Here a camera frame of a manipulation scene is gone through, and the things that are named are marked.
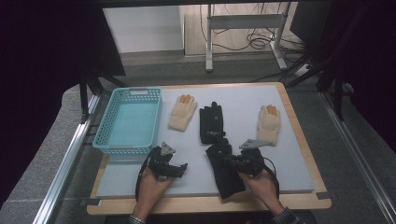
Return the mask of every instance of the human hand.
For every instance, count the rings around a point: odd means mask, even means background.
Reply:
[[[280,112],[274,105],[262,106],[257,129],[258,140],[271,142],[274,146],[276,145],[277,134],[280,129]]]
[[[158,202],[168,187],[172,184],[174,178],[158,179],[157,176],[146,167],[142,174],[139,187],[139,200],[134,207],[134,216],[146,221],[149,212]]]
[[[193,101],[194,97],[189,94],[177,97],[175,107],[172,110],[171,118],[168,123],[169,127],[181,132],[186,131],[187,125],[197,107],[197,103],[193,103]]]
[[[254,177],[239,172],[238,174],[249,186],[252,193],[267,206],[274,216],[281,214],[285,210],[285,207],[276,197],[276,186],[268,172],[262,170],[261,173]]]

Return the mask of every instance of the basket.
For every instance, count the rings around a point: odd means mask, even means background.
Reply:
[[[157,144],[159,88],[118,88],[107,105],[93,146],[108,155],[147,155]]]

